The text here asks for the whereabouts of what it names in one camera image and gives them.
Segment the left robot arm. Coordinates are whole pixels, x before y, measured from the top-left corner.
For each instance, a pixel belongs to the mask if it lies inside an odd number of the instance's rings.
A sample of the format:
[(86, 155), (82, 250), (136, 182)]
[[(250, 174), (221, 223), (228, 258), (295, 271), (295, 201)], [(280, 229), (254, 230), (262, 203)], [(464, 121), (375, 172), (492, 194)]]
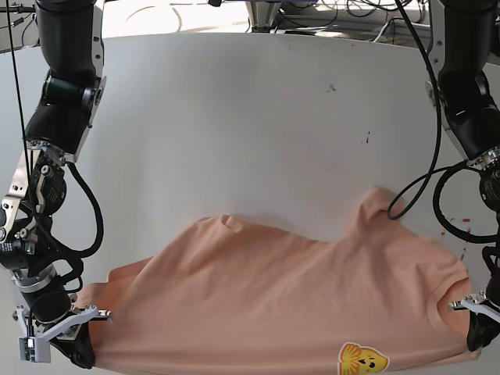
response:
[(433, 195), (434, 215), (450, 234), (484, 246), (482, 256), (491, 275), (478, 302), (465, 305), (470, 311), (471, 352), (499, 335), (499, 235), (478, 236), (455, 227), (443, 215), (440, 199), (451, 177), (475, 170), (483, 203), (499, 212), (499, 108), (484, 73), (497, 15), (496, 1), (430, 2), (428, 56), (439, 96), (436, 110), (445, 116), (445, 131), (464, 158), (440, 177)]

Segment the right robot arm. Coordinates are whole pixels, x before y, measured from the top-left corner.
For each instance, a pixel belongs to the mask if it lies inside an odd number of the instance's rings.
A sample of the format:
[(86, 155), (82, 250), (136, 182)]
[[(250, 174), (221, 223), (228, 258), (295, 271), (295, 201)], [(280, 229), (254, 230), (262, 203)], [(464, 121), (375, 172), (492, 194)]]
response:
[[(76, 163), (105, 89), (101, 1), (38, 1), (35, 19), (48, 73), (29, 121), (21, 122), (23, 153), (1, 202), (1, 264), (23, 297), (13, 317), (20, 325), (20, 358), (49, 363), (52, 349), (72, 364), (95, 364), (89, 324), (110, 314), (94, 305), (79, 308), (77, 291), (84, 259), (104, 238), (98, 201)], [(66, 198), (70, 173), (95, 214), (93, 244), (72, 249), (52, 235), (52, 217)]]

